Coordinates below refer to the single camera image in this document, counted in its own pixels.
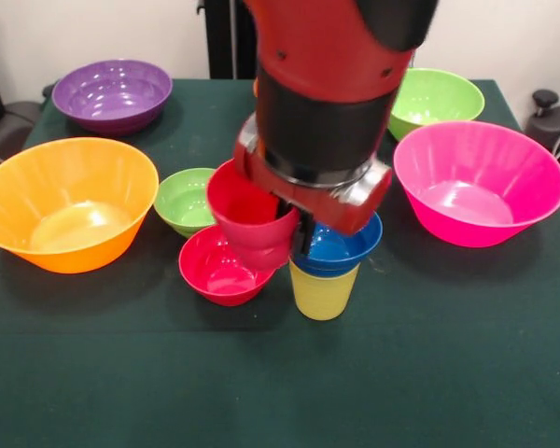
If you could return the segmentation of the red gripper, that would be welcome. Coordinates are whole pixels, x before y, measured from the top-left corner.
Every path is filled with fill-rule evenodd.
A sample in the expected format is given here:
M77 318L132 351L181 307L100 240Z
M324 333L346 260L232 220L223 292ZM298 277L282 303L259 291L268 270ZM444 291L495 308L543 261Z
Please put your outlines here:
M277 196L275 220L298 207L299 222L293 233L291 255L307 257L315 233L315 221L343 234L361 230L386 195L392 170L372 157L354 171L354 178L340 185L311 184L285 177L264 160L256 115L243 124L234 146L237 171L260 189Z

